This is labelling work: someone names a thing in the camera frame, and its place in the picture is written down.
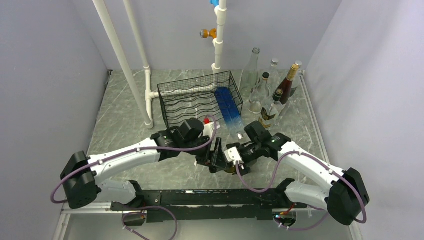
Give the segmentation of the blue glass bottle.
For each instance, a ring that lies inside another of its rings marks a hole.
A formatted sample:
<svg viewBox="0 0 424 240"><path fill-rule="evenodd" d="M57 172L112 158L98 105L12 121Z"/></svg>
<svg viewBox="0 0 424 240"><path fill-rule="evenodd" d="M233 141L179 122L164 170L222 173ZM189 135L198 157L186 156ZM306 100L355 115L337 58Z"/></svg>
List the blue glass bottle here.
<svg viewBox="0 0 424 240"><path fill-rule="evenodd" d="M244 124L230 90L227 87L218 87L214 95L229 134L237 140L242 140Z"/></svg>

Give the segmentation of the clear bottle black cap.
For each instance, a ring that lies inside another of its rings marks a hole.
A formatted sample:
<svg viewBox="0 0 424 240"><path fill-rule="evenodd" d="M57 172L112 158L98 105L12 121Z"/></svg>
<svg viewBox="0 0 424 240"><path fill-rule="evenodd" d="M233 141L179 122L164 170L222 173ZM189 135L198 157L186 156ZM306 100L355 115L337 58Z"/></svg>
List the clear bottle black cap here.
<svg viewBox="0 0 424 240"><path fill-rule="evenodd" d="M268 80L269 72L264 72L259 80L259 83L251 90L248 99L248 110L252 114L259 114L262 109L262 101L269 96Z"/></svg>

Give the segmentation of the dark bottle black capsule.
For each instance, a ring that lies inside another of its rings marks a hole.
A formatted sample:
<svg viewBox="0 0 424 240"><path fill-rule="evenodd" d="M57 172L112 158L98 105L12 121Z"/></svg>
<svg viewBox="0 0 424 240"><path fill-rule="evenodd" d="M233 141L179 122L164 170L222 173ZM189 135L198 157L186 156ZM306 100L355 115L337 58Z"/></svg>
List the dark bottle black capsule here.
<svg viewBox="0 0 424 240"><path fill-rule="evenodd" d="M280 102L282 95L283 91L277 88L272 97L265 98L262 101L258 121L265 129L274 125L276 119L280 115L280 112L283 109L283 105Z"/></svg>

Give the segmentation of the clear bottle black gold label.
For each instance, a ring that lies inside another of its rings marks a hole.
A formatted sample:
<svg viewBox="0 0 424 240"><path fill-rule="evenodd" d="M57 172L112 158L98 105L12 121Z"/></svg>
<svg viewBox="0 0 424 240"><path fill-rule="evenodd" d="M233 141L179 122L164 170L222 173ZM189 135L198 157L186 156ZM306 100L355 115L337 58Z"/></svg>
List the clear bottle black gold label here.
<svg viewBox="0 0 424 240"><path fill-rule="evenodd" d="M259 54L260 48L254 47L252 49L250 60L242 71L239 92L244 100L250 96L251 89L254 88L257 84Z"/></svg>

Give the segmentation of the dark bottle gold foil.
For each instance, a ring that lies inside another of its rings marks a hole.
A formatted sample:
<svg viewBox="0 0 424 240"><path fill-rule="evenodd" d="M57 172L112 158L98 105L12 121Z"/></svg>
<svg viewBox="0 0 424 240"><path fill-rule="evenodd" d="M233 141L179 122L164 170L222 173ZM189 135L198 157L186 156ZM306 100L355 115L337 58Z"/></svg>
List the dark bottle gold foil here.
<svg viewBox="0 0 424 240"><path fill-rule="evenodd" d="M300 64L295 62L291 66L284 80L276 88L277 92L278 91L281 92L281 97L279 101L282 105L285 105L289 101L291 91L292 91L293 81L299 69L300 69Z"/></svg>

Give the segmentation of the clear round glass bottle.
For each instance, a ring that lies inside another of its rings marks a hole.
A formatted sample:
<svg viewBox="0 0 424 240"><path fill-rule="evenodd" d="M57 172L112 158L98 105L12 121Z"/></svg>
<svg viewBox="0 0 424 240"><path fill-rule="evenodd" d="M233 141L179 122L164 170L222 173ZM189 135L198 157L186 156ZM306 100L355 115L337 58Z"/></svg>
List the clear round glass bottle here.
<svg viewBox="0 0 424 240"><path fill-rule="evenodd" d="M269 78L267 81L267 87L269 89L269 93L272 94L280 84L280 75L278 72L278 64L279 60L277 58L272 58L270 67L267 69L269 73Z"/></svg>

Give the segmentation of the dark bottle silver capsule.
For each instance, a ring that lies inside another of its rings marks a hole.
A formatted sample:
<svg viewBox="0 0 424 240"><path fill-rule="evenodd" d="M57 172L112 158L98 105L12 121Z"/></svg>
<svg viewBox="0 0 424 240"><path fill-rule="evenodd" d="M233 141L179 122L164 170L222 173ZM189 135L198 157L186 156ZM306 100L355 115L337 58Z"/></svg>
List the dark bottle silver capsule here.
<svg viewBox="0 0 424 240"><path fill-rule="evenodd" d="M232 175L236 174L236 168L233 163L226 164L223 167L223 170L225 173L228 173L228 174L232 174Z"/></svg>

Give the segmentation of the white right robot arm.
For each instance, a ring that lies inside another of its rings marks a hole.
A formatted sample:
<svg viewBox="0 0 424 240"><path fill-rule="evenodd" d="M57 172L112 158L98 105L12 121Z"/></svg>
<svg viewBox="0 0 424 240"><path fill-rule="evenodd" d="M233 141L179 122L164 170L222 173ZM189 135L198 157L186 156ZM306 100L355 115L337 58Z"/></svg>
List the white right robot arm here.
<svg viewBox="0 0 424 240"><path fill-rule="evenodd" d="M281 164L290 166L304 174L315 184L308 185L286 178L275 189L276 203L287 208L302 203L325 210L338 223L349 226L353 222L365 224L368 220L366 205L369 194L361 174L354 168L344 170L333 166L302 149L282 133L271 134L258 121L245 127L250 138L247 144L229 144L224 151L225 161L234 167L241 179L241 170L248 163L261 157L276 161L268 186L256 189L244 183L250 191L258 194L271 189Z"/></svg>

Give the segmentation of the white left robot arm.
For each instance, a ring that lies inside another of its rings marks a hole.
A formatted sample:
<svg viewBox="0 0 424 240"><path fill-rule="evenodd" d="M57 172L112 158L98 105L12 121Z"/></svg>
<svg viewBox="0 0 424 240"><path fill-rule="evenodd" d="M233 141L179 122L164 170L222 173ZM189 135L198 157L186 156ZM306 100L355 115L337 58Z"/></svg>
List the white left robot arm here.
<svg viewBox="0 0 424 240"><path fill-rule="evenodd" d="M180 153L205 157L220 127L213 117L204 121L191 118L181 126L159 131L115 151L89 156L83 151L74 153L60 174L65 203L71 209L94 202L116 202L131 210L144 207L145 196L137 181L119 182L110 178L141 165L176 158Z"/></svg>

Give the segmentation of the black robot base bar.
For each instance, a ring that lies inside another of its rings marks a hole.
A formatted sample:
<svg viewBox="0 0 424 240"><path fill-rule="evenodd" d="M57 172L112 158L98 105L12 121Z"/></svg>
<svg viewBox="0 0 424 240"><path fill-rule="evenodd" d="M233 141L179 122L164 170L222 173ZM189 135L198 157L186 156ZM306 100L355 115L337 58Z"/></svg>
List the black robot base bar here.
<svg viewBox="0 0 424 240"><path fill-rule="evenodd" d="M279 211L291 211L296 207L278 188L264 193L248 189L142 190L139 185L135 189L134 200L130 203L114 201L111 210L144 212L147 223L174 219L270 221Z"/></svg>

